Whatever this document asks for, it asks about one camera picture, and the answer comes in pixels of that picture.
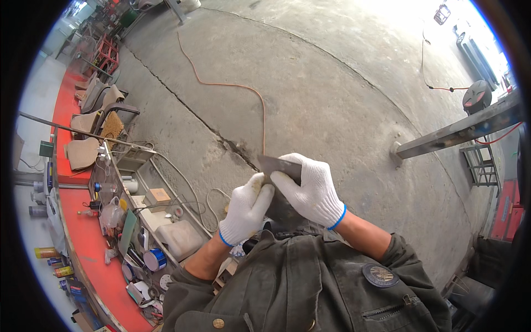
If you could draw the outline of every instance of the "red hose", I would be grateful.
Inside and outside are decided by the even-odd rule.
[[[474,141],[476,141],[476,143],[479,143],[479,144],[492,144],[492,143],[496,143],[498,142],[499,140],[501,140],[502,138],[504,138],[505,136],[509,135],[511,133],[511,131],[513,131],[514,129],[518,128],[519,125],[521,125],[523,122],[519,122],[516,126],[514,126],[511,130],[509,130],[508,132],[506,132],[505,134],[502,135],[502,137],[500,138],[497,138],[495,140],[493,140],[492,142],[480,142],[478,141],[477,139],[474,139]]]

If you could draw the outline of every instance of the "green trash bin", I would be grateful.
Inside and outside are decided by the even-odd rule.
[[[122,18],[120,18],[119,22],[123,27],[127,28],[131,25],[131,23],[134,22],[134,20],[136,20],[137,16],[138,14],[136,13],[136,11],[129,10],[128,12],[122,15]]]

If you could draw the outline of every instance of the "jacket button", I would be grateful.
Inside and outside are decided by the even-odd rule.
[[[312,323],[310,324],[310,327],[308,328],[307,331],[311,331],[314,326],[315,326],[315,319],[312,319]]]
[[[220,318],[216,318],[213,322],[212,322],[212,325],[214,325],[215,328],[223,328],[223,326],[225,326],[225,322],[220,319]]]

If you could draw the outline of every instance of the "white work glove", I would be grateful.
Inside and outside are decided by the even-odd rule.
[[[280,159],[302,165],[301,186],[282,172],[271,173],[271,180],[295,211],[327,229],[336,227],[345,216],[347,207],[337,197],[330,166],[300,154],[284,155]]]
[[[245,186],[233,190],[227,217],[219,223],[219,236],[223,243],[235,246],[262,229],[275,187],[262,186],[263,173],[254,174]]]

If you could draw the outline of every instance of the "car tire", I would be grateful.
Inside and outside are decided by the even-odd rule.
[[[459,47],[459,48],[463,48],[463,47],[461,46],[461,43],[463,42],[464,39],[465,39],[465,33],[462,32],[462,33],[459,35],[459,37],[457,37],[457,40],[456,40],[456,45],[457,45],[457,47]]]

